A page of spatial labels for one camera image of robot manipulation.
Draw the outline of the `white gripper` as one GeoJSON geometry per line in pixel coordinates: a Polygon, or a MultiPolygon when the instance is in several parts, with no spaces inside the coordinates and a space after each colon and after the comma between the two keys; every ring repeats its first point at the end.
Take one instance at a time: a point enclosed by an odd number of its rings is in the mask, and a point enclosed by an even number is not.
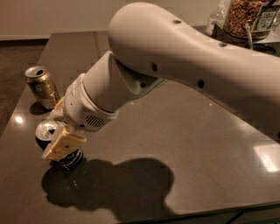
{"type": "Polygon", "coordinates": [[[42,154],[43,159],[60,161],[86,143],[84,130],[97,132],[118,116],[117,112],[107,112],[91,101],[83,83],[84,76],[84,73],[78,76],[66,90],[65,97],[58,101],[47,116],[47,119],[65,119],[73,127],[62,126],[54,131],[51,142],[42,154]]]}

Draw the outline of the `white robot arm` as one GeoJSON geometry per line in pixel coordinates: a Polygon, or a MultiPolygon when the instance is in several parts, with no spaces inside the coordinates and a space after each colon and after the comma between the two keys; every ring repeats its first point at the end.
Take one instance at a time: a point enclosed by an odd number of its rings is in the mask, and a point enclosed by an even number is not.
{"type": "Polygon", "coordinates": [[[88,131],[116,119],[127,102],[149,93],[162,79],[201,92],[260,129],[280,135],[280,59],[196,32],[151,3],[130,3],[111,19],[107,51],[68,87],[51,112],[55,130],[42,157],[60,161],[79,149],[88,131]]]}

